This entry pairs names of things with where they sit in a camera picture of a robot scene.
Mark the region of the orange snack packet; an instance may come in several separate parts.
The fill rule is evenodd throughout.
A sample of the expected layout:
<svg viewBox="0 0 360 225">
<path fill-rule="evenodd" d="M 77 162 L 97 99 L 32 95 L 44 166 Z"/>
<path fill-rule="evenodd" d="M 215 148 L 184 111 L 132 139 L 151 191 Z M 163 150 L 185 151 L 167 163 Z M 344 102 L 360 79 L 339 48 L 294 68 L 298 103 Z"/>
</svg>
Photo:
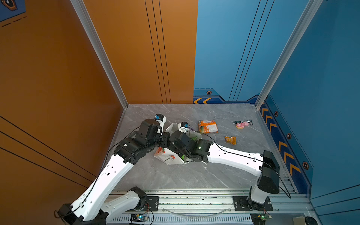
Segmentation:
<svg viewBox="0 0 360 225">
<path fill-rule="evenodd" d="M 218 133 L 218 126 L 214 120 L 202 120 L 198 123 L 199 132 L 203 134 Z"/>
</svg>

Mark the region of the white paper bag with flowers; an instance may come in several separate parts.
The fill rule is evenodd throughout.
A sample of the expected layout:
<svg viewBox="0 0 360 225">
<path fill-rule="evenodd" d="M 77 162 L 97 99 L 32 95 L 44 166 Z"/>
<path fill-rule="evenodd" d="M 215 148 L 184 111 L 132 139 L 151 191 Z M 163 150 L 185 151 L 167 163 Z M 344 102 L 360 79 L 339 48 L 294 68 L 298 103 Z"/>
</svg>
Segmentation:
<svg viewBox="0 0 360 225">
<path fill-rule="evenodd" d="M 174 133 L 178 130 L 178 123 L 172 123 L 165 131 L 169 132 L 169 134 Z M 198 141 L 202 138 L 202 136 L 193 131 L 192 127 L 189 125 L 190 131 L 186 132 L 190 138 L 192 138 L 194 141 Z M 158 148 L 156 152 L 154 153 L 154 157 L 159 159 L 160 161 L 164 162 L 167 165 L 180 165 L 180 164 L 187 164 L 190 162 L 193 162 L 194 160 L 191 160 L 190 158 L 186 156 L 179 156 L 178 154 L 172 152 L 171 150 L 167 148 Z"/>
</svg>

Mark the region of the small orange wrapper packet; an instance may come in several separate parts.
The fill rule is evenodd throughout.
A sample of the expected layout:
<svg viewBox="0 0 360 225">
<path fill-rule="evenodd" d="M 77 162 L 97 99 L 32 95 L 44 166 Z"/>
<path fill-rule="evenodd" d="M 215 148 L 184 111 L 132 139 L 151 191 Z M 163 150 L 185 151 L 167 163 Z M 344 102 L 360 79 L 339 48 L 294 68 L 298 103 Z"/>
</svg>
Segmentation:
<svg viewBox="0 0 360 225">
<path fill-rule="evenodd" d="M 237 138 L 234 137 L 234 136 L 231 136 L 231 137 L 226 136 L 226 137 L 225 137 L 225 141 L 226 141 L 227 143 L 232 144 L 232 145 L 236 145 L 236 143 L 237 143 Z"/>
</svg>

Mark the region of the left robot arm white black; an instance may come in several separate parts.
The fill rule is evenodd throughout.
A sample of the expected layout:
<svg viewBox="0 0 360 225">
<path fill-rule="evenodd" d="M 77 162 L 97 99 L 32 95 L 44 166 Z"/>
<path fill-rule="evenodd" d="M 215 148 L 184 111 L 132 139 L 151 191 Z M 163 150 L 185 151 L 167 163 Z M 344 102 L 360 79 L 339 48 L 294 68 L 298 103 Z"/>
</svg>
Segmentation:
<svg viewBox="0 0 360 225">
<path fill-rule="evenodd" d="M 157 147 L 168 145 L 169 134 L 164 132 L 166 120 L 159 113 L 154 119 L 144 120 L 140 127 L 116 144 L 108 163 L 88 189 L 72 204 L 62 205 L 54 216 L 67 225 L 105 225 L 128 210 L 145 210 L 147 195 L 139 187 L 131 188 L 115 200 L 108 202 L 107 198 L 139 159 Z"/>
</svg>

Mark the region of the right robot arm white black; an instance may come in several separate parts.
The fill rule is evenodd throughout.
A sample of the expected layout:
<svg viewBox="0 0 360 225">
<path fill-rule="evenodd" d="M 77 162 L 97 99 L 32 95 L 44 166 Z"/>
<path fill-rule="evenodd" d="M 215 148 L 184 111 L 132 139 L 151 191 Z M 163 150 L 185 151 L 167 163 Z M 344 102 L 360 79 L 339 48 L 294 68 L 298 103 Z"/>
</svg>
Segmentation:
<svg viewBox="0 0 360 225">
<path fill-rule="evenodd" d="M 190 138 L 190 135 L 176 131 L 170 135 L 167 147 L 190 162 L 217 163 L 246 171 L 257 177 L 250 188 L 247 205 L 253 211 L 265 209 L 270 194 L 280 191 L 280 168 L 270 151 L 248 153 L 221 146 L 215 141 Z"/>
</svg>

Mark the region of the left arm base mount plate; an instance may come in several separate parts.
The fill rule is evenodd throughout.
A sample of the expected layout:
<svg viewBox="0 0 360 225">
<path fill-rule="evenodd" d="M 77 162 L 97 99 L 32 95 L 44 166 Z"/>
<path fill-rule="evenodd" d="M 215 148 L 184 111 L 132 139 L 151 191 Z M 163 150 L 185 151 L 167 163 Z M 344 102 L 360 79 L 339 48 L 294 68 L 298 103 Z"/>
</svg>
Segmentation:
<svg viewBox="0 0 360 225">
<path fill-rule="evenodd" d="M 147 196 L 142 197 L 139 203 L 134 208 L 135 211 L 147 211 L 157 212 L 159 207 L 159 196 Z"/>
</svg>

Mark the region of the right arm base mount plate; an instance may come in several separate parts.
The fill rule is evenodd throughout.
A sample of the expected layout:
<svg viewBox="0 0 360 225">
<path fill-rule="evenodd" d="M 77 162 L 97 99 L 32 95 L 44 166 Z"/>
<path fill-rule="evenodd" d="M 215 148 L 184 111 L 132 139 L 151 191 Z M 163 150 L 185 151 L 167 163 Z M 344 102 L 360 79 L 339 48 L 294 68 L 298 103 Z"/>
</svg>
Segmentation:
<svg viewBox="0 0 360 225">
<path fill-rule="evenodd" d="M 259 204 L 251 201 L 249 196 L 234 196 L 232 197 L 233 205 L 236 212 L 271 212 L 273 211 L 272 202 L 269 197 L 266 198 L 264 204 Z"/>
</svg>

